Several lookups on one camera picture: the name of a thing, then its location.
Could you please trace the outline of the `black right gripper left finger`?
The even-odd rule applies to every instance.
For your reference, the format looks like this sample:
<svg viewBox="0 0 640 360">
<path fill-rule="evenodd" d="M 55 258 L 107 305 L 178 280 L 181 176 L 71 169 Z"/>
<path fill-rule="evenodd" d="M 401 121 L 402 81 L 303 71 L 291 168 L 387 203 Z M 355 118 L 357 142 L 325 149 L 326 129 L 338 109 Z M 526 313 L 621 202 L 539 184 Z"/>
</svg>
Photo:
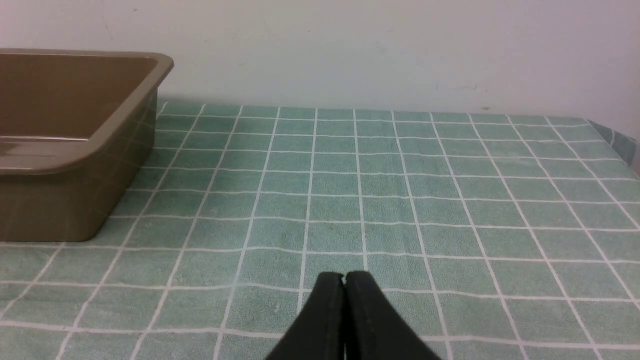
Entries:
<svg viewBox="0 0 640 360">
<path fill-rule="evenodd" d="M 321 272 L 301 312 L 266 359 L 342 360 L 345 357 L 344 307 L 342 274 Z"/>
</svg>

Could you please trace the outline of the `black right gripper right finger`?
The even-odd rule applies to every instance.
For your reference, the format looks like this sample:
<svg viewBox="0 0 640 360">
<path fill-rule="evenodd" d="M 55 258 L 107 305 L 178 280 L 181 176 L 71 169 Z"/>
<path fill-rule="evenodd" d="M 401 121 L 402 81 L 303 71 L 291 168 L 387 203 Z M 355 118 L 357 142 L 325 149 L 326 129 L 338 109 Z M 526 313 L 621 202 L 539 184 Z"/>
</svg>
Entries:
<svg viewBox="0 0 640 360">
<path fill-rule="evenodd" d="M 346 275 L 345 351 L 348 360 L 439 360 L 366 271 Z"/>
</svg>

